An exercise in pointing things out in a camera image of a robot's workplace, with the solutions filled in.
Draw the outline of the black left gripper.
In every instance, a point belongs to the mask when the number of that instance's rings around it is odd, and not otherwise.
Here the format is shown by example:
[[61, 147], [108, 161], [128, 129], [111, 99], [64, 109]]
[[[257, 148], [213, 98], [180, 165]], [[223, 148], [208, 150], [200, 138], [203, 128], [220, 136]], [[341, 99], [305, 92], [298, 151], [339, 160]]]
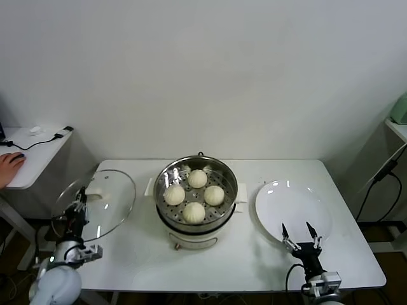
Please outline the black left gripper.
[[88, 223], [86, 219], [87, 195], [86, 187], [83, 186], [78, 191], [78, 200], [71, 203], [70, 207], [65, 210], [66, 217], [66, 236], [82, 237], [84, 226]]

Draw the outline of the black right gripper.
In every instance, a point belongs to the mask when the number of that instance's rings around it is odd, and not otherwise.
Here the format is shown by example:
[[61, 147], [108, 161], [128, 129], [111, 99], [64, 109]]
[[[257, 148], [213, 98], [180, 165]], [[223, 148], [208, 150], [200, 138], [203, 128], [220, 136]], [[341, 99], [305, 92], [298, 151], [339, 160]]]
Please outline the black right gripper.
[[295, 243], [290, 239], [284, 223], [282, 223], [282, 242], [288, 251], [292, 251], [292, 256], [303, 263], [306, 275], [321, 275], [322, 265], [319, 261], [319, 255], [322, 252], [322, 236], [317, 234], [317, 231], [309, 222], [306, 222], [306, 225], [314, 243]]

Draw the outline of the bare person hand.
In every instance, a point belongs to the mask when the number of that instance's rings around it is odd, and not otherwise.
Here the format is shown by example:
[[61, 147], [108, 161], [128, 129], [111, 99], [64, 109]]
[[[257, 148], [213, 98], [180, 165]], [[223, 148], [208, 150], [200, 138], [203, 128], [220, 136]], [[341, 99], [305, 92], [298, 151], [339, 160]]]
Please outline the bare person hand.
[[22, 152], [2, 154], [0, 158], [0, 188], [4, 189], [15, 178], [25, 163]]

